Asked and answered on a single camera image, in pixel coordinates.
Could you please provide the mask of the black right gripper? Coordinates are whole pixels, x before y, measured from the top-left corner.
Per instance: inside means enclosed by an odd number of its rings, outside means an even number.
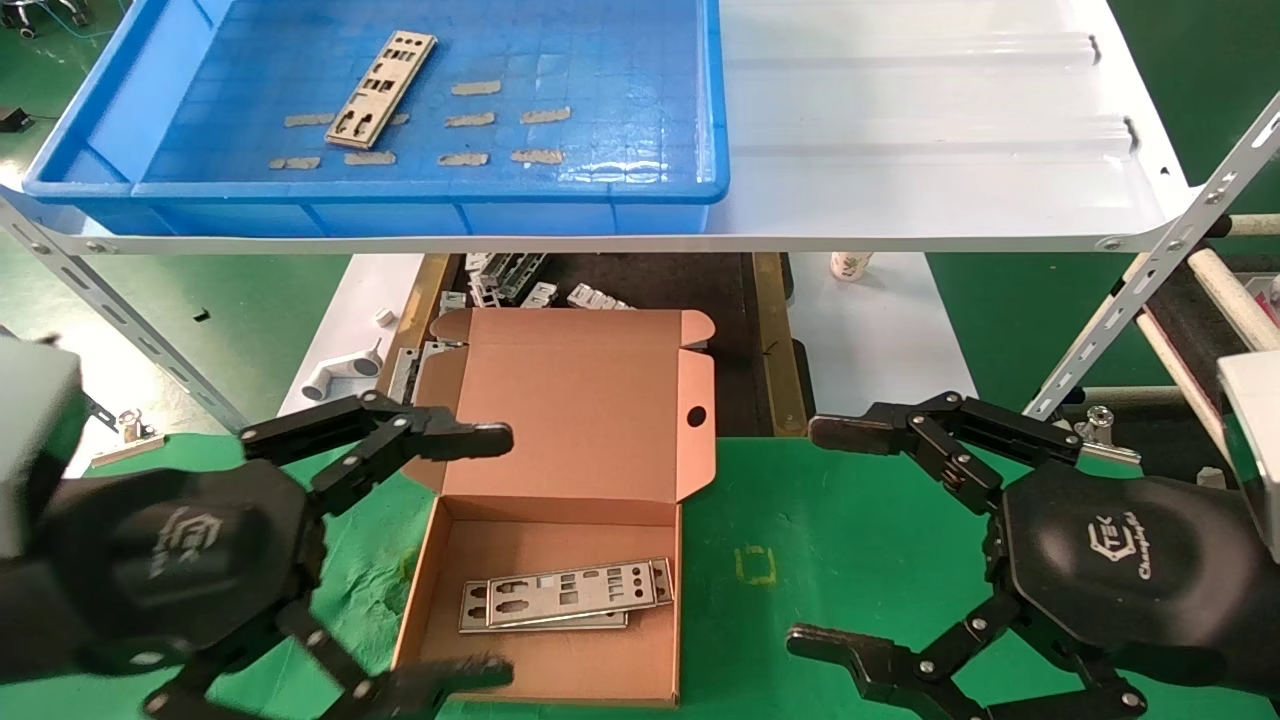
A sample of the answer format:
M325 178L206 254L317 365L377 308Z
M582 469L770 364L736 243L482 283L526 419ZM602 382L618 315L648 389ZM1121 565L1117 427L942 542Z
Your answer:
M846 669L860 697L920 719L1138 719L1146 697L1115 667L1174 685L1222 685L1230 670L1217 600L1236 538L1228 493L1160 477L1078 471L1074 432L946 391L874 402L860 416L817 415L814 446L906 455L975 515L998 510L1011 594L992 594L922 652L890 639L795 624L797 657ZM1007 486L972 450L1028 468ZM983 706L956 674L1015 632L1079 691Z

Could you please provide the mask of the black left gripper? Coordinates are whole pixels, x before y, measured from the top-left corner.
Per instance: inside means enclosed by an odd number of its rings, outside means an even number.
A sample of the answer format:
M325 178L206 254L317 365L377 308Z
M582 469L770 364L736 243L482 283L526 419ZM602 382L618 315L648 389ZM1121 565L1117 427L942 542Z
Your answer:
M307 600L326 523L268 462L159 468L74 480L40 523L40 557L69 603L81 673L195 660L238 673L282 643L276 615Z

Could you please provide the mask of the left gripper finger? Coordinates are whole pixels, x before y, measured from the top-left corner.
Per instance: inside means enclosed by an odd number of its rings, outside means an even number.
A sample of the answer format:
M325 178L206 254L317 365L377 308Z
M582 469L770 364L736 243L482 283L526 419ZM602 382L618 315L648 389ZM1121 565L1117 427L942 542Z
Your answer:
M248 427L239 433L248 460L283 468L320 454L343 455L311 479L323 514L342 515L407 462L499 457L515 446L504 423L465 424L443 406L410 406L366 391Z
M302 646L330 679L342 688L320 719L434 719L454 693L508 685L515 679L511 661L494 655L474 655L417 664L370 675L319 623L303 602L287 605L275 616L276 633ZM143 702L151 719L260 719L241 708L207 698L225 664L195 659Z

